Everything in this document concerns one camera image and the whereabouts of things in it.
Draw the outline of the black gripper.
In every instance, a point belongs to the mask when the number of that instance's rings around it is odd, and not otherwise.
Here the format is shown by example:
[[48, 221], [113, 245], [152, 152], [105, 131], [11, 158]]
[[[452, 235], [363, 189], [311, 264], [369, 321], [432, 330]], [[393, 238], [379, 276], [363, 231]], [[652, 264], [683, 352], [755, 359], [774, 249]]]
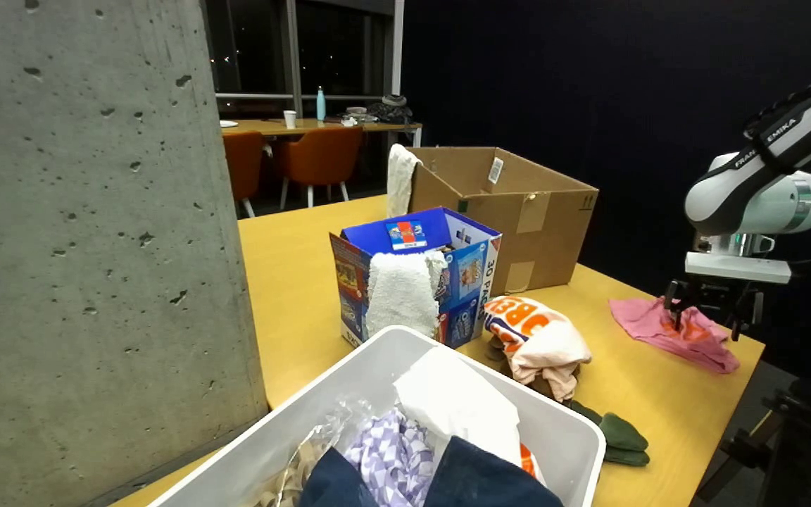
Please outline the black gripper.
[[674, 330], [683, 330], [686, 310], [688, 307], [714, 307], [714, 310], [731, 310], [733, 313], [733, 341], [738, 341], [755, 317], [755, 286], [749, 282], [728, 282], [728, 279], [674, 279], [667, 285], [667, 295], [662, 297], [667, 323]]

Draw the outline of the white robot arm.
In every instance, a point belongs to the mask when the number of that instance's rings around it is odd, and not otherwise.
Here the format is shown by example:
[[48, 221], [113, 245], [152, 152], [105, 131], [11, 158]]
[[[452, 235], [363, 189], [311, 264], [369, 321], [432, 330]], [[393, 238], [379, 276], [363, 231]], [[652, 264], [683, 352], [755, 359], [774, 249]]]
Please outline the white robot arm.
[[688, 321], [688, 290], [740, 285], [795, 285], [798, 258], [777, 258], [774, 238], [811, 231], [811, 83], [760, 110], [733, 152], [711, 161], [686, 195], [694, 245], [686, 276], [662, 304], [674, 327]]

